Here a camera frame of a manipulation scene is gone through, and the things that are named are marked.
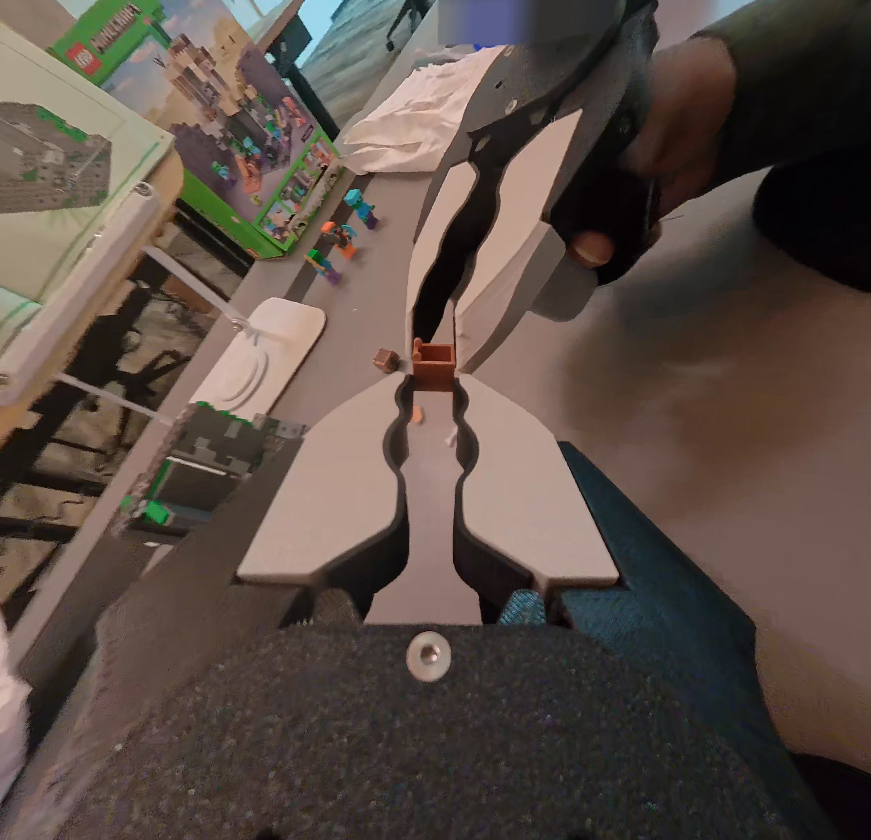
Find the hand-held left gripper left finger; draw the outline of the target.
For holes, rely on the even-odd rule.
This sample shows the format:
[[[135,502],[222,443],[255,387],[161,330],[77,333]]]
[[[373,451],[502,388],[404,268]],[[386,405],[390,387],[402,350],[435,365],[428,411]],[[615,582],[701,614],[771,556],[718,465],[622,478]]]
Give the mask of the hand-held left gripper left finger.
[[[387,375],[306,435],[240,562],[245,583],[342,590],[366,616],[408,563],[410,378]]]

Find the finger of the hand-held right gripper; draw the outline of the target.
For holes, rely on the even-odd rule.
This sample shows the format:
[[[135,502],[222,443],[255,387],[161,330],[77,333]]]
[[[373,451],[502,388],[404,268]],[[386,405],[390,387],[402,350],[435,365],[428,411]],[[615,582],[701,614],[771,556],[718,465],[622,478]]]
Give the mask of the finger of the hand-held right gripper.
[[[562,260],[563,240],[545,212],[582,111],[551,122],[511,159],[497,211],[455,305],[455,364],[473,373],[503,344]]]
[[[407,350],[432,343],[449,301],[456,351],[496,351],[506,340],[506,175],[507,161],[444,172],[409,261]]]

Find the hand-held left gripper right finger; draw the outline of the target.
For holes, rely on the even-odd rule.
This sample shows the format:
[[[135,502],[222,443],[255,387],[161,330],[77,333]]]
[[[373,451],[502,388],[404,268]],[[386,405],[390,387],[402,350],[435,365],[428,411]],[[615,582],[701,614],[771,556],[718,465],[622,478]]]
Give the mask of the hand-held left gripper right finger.
[[[453,415],[453,563],[482,617],[498,617],[518,590],[548,604],[615,586],[617,565],[553,433],[470,375],[455,380]]]

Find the brown toy chest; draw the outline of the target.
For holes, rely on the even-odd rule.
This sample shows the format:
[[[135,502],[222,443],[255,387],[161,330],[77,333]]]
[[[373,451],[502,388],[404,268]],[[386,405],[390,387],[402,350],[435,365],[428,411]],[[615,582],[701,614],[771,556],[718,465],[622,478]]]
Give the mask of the brown toy chest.
[[[455,346],[413,340],[411,351],[415,392],[452,392],[455,385]]]

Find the person's right forearm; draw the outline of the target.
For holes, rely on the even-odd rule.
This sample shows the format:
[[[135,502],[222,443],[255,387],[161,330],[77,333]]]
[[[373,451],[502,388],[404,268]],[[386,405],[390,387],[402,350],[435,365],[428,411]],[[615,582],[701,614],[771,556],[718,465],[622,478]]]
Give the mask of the person's right forearm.
[[[869,143],[870,0],[755,0],[692,38],[735,72],[712,186]]]

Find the grey desk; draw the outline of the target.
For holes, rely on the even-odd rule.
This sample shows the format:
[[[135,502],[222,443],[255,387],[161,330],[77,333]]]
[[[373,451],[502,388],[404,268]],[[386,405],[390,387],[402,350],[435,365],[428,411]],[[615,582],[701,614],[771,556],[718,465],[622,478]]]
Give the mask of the grey desk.
[[[679,234],[712,218],[604,290],[557,375],[582,451],[753,617],[788,746],[869,772],[869,293],[752,218],[818,156],[679,206]]]

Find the wooden-top office desk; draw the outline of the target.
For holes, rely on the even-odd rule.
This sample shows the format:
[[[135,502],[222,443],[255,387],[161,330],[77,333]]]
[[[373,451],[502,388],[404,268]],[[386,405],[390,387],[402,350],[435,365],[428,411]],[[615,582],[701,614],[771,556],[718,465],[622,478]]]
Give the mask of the wooden-top office desk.
[[[295,94],[332,141],[339,136],[340,128],[289,54],[288,26],[298,17],[299,9],[305,2],[306,0],[283,0],[261,17],[248,30],[248,34],[263,54],[271,54],[275,59],[274,65],[279,76],[289,82]]]

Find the person's right hand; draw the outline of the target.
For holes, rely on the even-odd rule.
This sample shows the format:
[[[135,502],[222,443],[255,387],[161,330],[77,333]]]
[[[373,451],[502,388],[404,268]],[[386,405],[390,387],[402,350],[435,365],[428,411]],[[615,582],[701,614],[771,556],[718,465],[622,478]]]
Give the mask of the person's right hand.
[[[722,132],[733,108],[737,68],[724,37],[704,29],[685,41],[658,51],[649,63],[646,90],[649,108],[637,136],[617,159],[616,171],[599,179],[593,197],[602,209],[582,208],[582,223],[591,227],[572,235],[567,253],[584,268],[602,269],[625,248],[619,212],[626,206],[620,188],[649,182],[654,201],[644,222],[640,244],[630,245],[638,258],[659,240],[661,221],[713,185]]]

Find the grey toy brick building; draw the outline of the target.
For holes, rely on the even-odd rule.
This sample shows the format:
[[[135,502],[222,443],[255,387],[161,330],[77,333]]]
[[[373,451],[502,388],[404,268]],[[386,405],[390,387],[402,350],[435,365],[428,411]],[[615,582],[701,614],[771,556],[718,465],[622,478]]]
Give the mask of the grey toy brick building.
[[[125,495],[112,532],[187,533],[209,521],[274,454],[298,447],[309,429],[267,414],[244,420],[206,402],[189,405]]]

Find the white book stand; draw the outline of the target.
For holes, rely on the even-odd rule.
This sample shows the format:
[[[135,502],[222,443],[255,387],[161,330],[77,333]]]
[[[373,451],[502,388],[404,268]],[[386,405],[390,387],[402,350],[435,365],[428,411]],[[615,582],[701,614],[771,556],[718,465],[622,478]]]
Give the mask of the white book stand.
[[[23,405],[50,379],[60,379],[49,368],[71,350],[74,329],[87,327],[107,301],[110,282],[129,254],[155,261],[208,301],[236,331],[191,401],[208,402],[243,419],[272,407],[324,331],[325,312],[283,298],[268,298],[249,315],[241,312],[163,249],[142,242],[158,206],[153,186],[137,183],[93,237],[62,287],[6,346],[1,362],[3,407]]]

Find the toy brick set box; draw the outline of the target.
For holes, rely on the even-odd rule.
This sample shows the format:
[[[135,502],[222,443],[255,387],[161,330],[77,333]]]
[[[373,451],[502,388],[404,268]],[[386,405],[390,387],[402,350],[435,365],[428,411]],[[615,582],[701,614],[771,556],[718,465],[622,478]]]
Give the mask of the toy brick set box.
[[[180,201],[253,259],[289,254],[343,170],[220,0],[97,0],[48,52],[173,136]]]

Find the pale green instruction booklet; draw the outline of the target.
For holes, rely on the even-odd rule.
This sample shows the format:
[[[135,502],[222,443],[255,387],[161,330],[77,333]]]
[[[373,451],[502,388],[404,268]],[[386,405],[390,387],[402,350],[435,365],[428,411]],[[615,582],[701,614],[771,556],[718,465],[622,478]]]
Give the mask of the pale green instruction booklet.
[[[1,323],[16,336],[173,139],[1,28]]]

